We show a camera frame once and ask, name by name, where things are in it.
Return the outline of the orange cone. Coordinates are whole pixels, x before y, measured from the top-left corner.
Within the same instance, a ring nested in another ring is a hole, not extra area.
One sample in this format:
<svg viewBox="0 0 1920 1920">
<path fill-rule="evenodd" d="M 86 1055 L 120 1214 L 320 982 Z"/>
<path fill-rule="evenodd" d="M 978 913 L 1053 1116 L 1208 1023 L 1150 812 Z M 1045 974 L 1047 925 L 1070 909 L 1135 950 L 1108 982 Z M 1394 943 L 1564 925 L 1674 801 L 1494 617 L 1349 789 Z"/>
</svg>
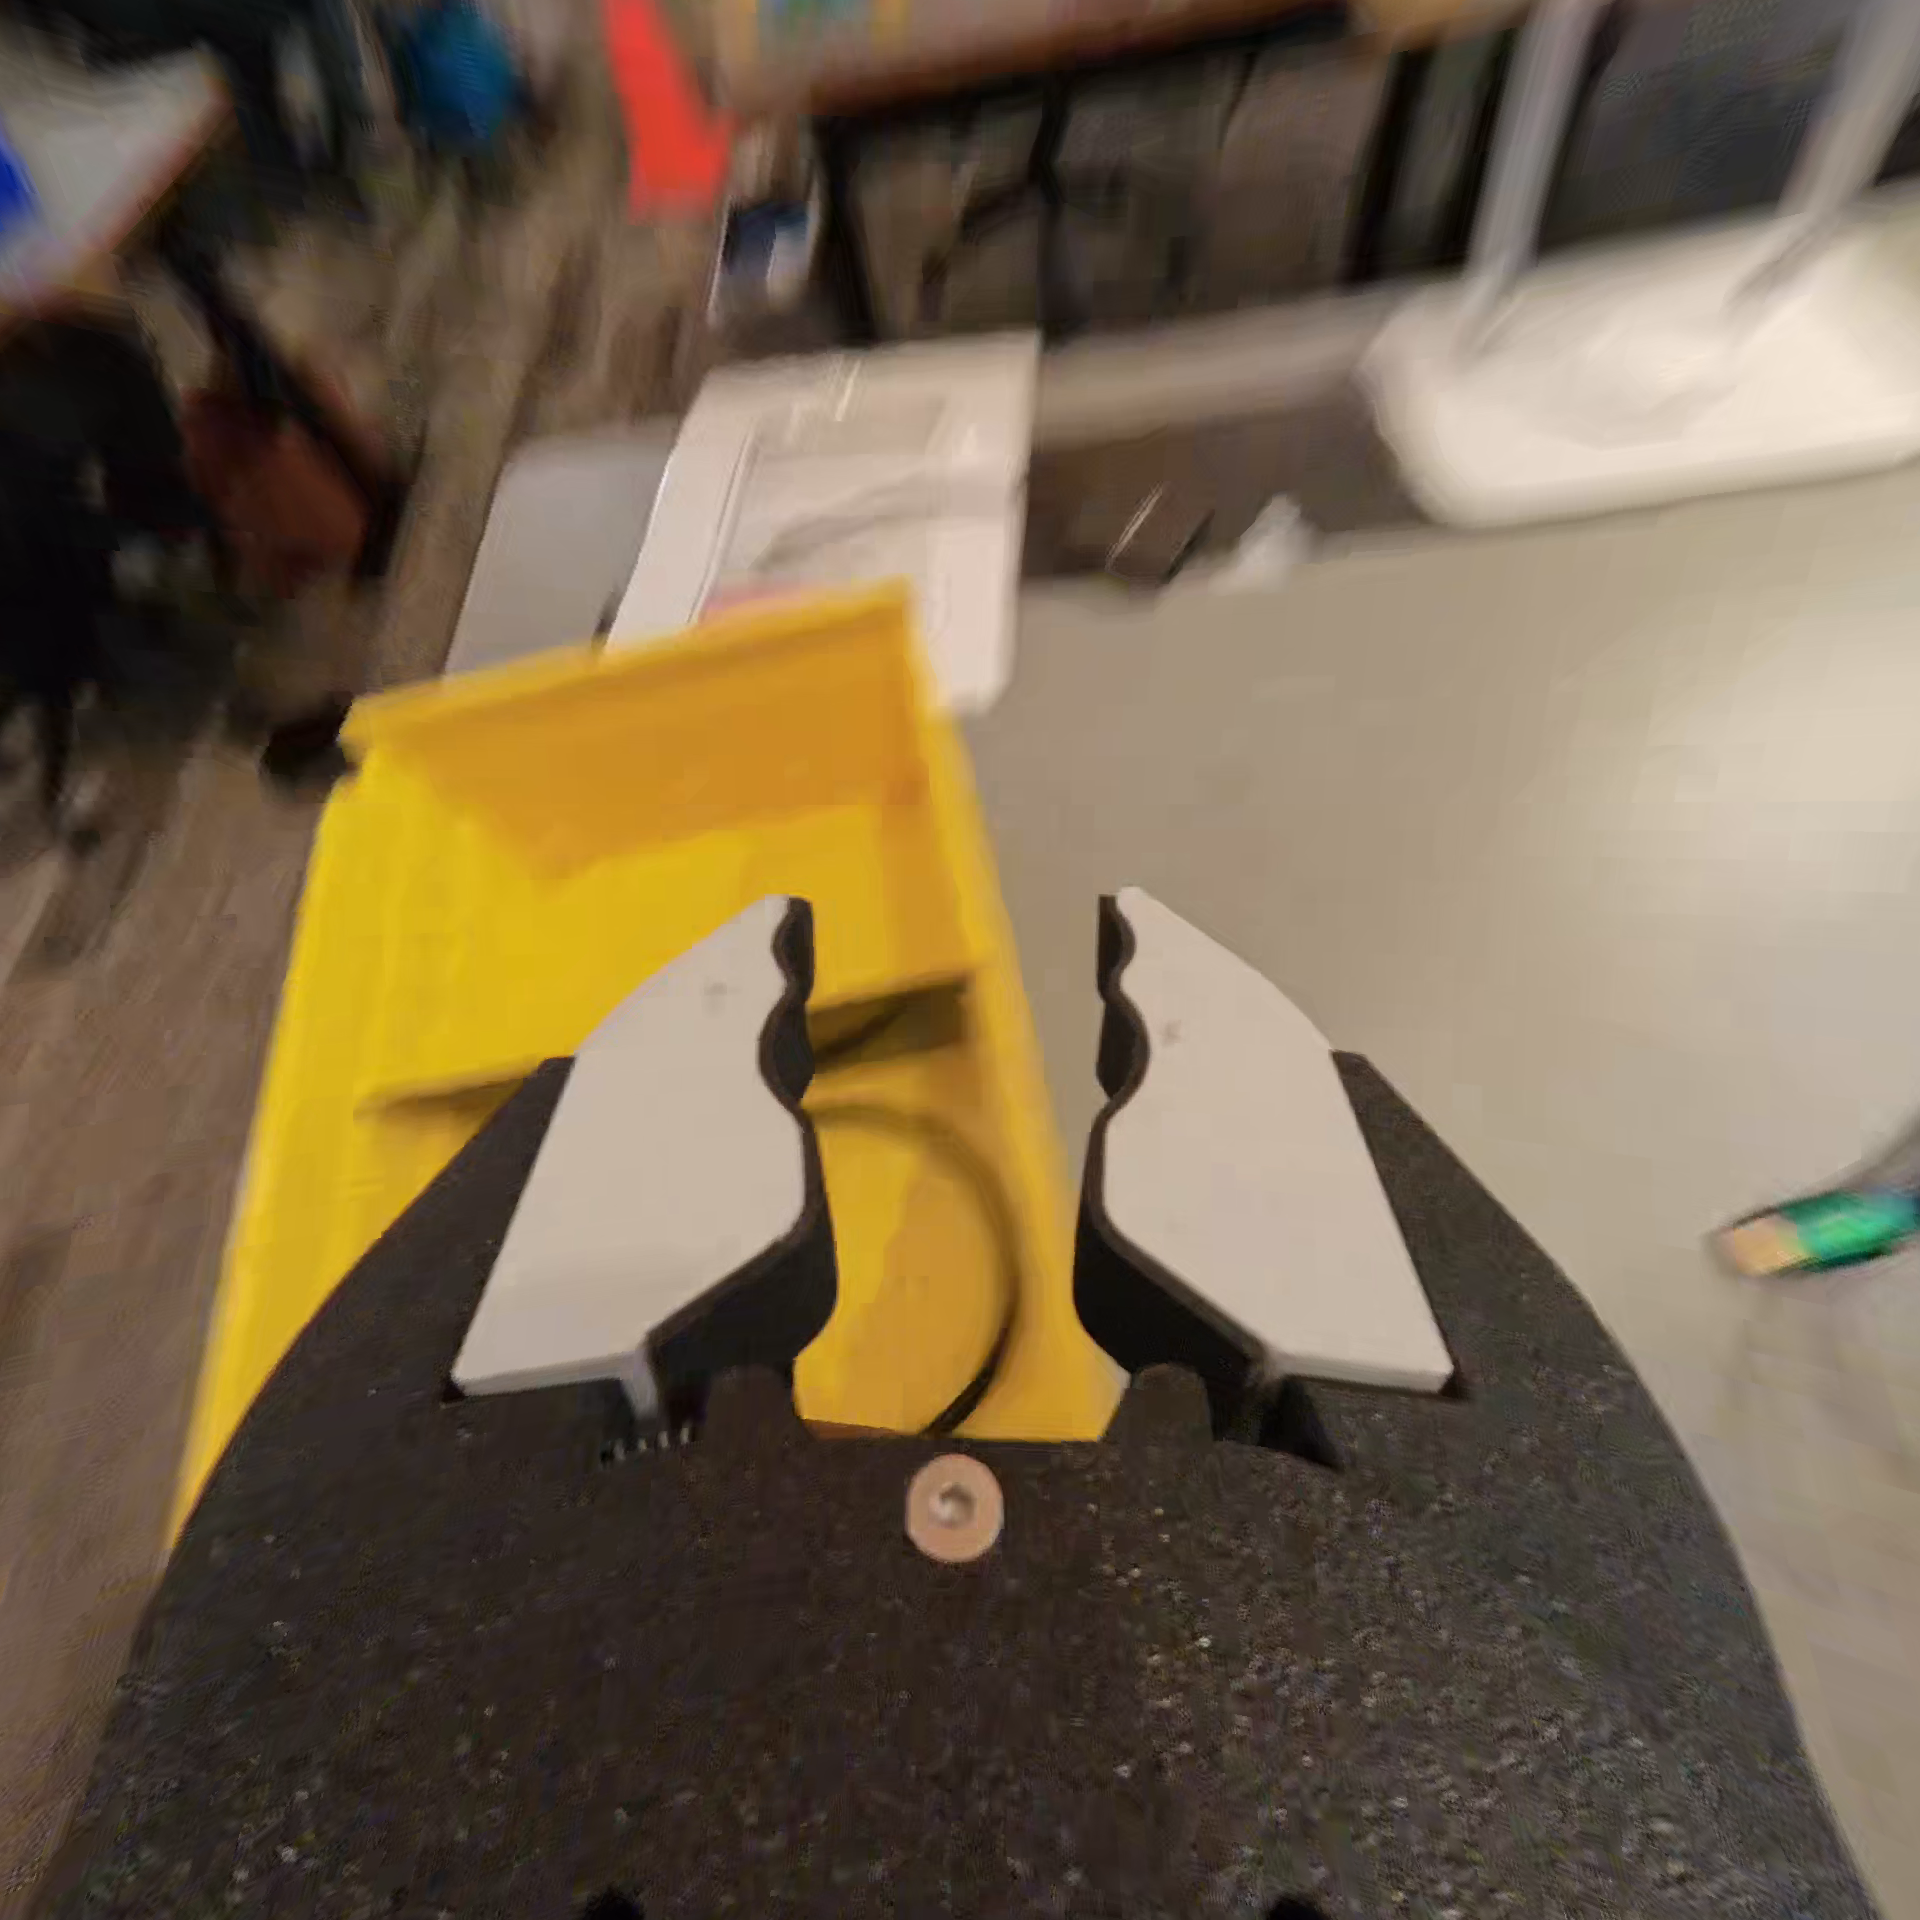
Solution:
<svg viewBox="0 0 1920 1920">
<path fill-rule="evenodd" d="M 630 217 L 713 214 L 729 180 L 732 124 L 708 100 L 666 6 L 601 1 L 598 15 L 629 157 Z"/>
</svg>

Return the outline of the yellow plastic bin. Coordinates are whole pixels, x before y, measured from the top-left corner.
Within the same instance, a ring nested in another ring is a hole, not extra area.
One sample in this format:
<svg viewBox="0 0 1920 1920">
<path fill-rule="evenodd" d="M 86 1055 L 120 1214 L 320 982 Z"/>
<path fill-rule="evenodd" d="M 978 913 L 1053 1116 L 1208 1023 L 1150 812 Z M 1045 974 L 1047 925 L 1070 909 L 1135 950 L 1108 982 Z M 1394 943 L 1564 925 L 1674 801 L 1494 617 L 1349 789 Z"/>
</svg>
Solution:
<svg viewBox="0 0 1920 1920">
<path fill-rule="evenodd" d="M 1120 1397 L 1071 1308 L 1060 1130 L 972 757 L 902 590 L 760 602 L 358 702 L 257 1082 L 168 1538 L 345 1272 L 546 1060 L 762 896 L 812 902 L 815 1041 L 910 993 L 807 1103 L 841 1248 L 815 1424 L 924 1429 L 1018 1304 L 967 1441 Z"/>
</svg>

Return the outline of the white flat box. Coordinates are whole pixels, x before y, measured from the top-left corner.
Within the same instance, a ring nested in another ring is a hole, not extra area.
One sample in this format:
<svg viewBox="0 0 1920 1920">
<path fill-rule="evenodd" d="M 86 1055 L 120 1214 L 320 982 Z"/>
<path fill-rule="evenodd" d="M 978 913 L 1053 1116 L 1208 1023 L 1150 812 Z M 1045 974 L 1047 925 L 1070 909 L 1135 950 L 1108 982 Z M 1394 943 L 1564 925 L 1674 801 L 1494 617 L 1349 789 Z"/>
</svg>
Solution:
<svg viewBox="0 0 1920 1920">
<path fill-rule="evenodd" d="M 746 602 L 902 582 L 942 704 L 1015 672 L 1032 329 L 820 352 L 706 376 L 615 607 L 645 644 Z"/>
</svg>

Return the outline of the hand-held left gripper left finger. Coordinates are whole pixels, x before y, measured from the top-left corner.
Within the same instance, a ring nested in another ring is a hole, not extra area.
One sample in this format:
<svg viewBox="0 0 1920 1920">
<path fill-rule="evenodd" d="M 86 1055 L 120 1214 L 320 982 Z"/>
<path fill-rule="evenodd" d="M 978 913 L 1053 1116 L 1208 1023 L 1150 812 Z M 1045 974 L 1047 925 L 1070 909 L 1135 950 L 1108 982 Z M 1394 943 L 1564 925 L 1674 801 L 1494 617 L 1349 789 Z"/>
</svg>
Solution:
<svg viewBox="0 0 1920 1920">
<path fill-rule="evenodd" d="M 666 1429 L 733 1370 L 794 1390 L 837 1308 L 812 985 L 812 905 L 762 896 L 598 1022 L 450 1366 L 463 1398 L 612 1385 Z"/>
</svg>

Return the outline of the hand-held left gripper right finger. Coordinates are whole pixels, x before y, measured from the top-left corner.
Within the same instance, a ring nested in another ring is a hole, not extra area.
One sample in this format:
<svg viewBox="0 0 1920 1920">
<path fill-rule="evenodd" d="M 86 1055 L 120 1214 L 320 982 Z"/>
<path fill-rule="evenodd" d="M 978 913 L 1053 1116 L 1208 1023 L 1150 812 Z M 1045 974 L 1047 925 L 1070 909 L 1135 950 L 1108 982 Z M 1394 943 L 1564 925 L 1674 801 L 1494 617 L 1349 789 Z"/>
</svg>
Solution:
<svg viewBox="0 0 1920 1920">
<path fill-rule="evenodd" d="M 1071 1304 L 1101 1353 L 1186 1369 L 1210 1409 L 1445 1393 L 1456 1360 L 1324 1031 L 1137 886 L 1097 905 L 1095 992 Z"/>
</svg>

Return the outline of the blue bag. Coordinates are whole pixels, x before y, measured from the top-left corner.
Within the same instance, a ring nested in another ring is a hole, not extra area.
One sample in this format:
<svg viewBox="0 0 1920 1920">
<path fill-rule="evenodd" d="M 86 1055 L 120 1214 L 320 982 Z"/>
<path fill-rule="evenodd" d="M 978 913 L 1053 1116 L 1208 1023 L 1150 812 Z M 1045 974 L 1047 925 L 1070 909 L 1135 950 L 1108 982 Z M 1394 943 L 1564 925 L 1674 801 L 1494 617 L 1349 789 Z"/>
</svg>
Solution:
<svg viewBox="0 0 1920 1920">
<path fill-rule="evenodd" d="M 401 124 L 437 152 L 484 152 L 521 110 L 521 63 L 476 1 L 433 1 L 393 39 Z"/>
</svg>

